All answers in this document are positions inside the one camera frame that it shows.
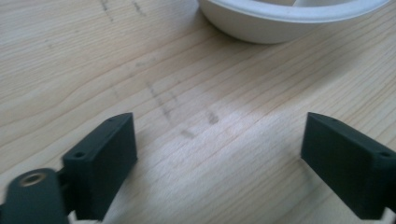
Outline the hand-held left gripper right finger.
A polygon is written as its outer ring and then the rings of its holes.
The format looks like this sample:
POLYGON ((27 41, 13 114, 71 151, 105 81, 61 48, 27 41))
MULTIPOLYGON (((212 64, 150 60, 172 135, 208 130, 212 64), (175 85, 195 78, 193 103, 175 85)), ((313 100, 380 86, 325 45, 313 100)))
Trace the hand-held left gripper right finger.
POLYGON ((308 113, 301 158, 360 219, 396 213, 396 152, 344 122, 308 113))

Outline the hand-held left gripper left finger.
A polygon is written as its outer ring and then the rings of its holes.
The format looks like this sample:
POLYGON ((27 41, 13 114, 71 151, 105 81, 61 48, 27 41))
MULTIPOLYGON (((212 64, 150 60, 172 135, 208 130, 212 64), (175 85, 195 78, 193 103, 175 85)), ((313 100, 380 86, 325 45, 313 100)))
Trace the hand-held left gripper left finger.
POLYGON ((79 220, 103 220, 123 181, 137 162, 134 117, 109 118, 63 155, 79 220))

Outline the white paper bowl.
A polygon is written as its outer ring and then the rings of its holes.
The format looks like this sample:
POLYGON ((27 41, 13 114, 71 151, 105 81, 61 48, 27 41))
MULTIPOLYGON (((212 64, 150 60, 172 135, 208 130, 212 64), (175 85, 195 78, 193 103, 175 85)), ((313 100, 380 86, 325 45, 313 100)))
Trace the white paper bowl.
POLYGON ((257 44, 299 38, 315 27, 368 14, 390 0, 198 0, 205 17, 222 32, 257 44))

